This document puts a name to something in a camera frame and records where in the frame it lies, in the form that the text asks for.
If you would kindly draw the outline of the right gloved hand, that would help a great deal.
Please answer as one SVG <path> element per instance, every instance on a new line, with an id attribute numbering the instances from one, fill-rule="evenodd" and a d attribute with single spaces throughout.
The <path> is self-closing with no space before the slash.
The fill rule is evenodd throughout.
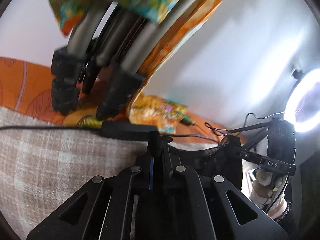
<path id="1" fill-rule="evenodd" d="M 280 221 L 290 210 L 285 200 L 287 176 L 277 176 L 271 172 L 257 168 L 253 172 L 255 180 L 249 199 L 275 221 Z"/>

